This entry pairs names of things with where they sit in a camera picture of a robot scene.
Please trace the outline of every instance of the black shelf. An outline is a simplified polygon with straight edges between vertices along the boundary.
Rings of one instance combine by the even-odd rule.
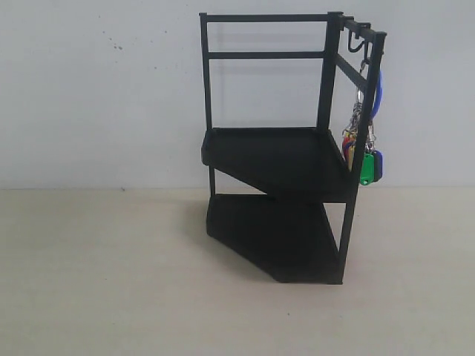
[[[315,128],[213,128],[205,165],[264,193],[308,202],[346,202],[350,172],[331,133]]]
[[[386,33],[372,30],[367,22],[356,22],[353,17],[335,12],[317,15],[201,13],[200,21],[206,118],[201,156],[209,167],[211,193],[206,218],[208,235],[278,282],[341,284]],[[327,35],[323,51],[212,52],[208,43],[210,22],[326,22]],[[355,53],[364,49],[363,60],[368,64],[366,78],[338,53],[340,34],[345,29],[349,30],[348,50]],[[353,37],[363,42],[352,45]],[[322,59],[315,127],[213,128],[210,61],[247,59]],[[351,170],[329,130],[337,68],[364,92]],[[215,170],[264,194],[216,194]],[[339,248],[324,202],[345,204]]]
[[[208,235],[282,283],[338,284],[338,250],[323,205],[216,194]]]

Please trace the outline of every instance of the beige floor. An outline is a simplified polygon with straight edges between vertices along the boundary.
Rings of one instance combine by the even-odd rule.
[[[0,355],[475,355],[475,189],[359,198],[311,286],[208,238],[205,191],[0,191]]]

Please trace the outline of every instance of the corner shelf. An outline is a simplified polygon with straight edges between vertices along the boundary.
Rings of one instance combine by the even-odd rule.
[[[206,230],[282,283],[343,283],[370,113],[386,33],[343,13],[319,15],[200,14],[206,135],[201,148],[209,167]],[[210,52],[210,22],[326,22],[324,51]],[[344,29],[364,39],[369,62],[364,78],[340,54]],[[371,43],[370,57],[367,50]],[[213,128],[209,63],[215,59],[323,59],[317,125],[311,128]],[[335,71],[364,92],[351,171],[329,130]],[[215,170],[263,194],[216,194]],[[324,202],[346,205],[339,248]]]

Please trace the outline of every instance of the key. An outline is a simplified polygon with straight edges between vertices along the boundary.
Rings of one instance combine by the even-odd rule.
[[[383,155],[379,151],[374,151],[373,157],[374,157],[374,182],[378,182],[383,177]]]
[[[374,182],[374,168],[374,156],[372,154],[364,154],[359,180],[362,185],[369,185]]]

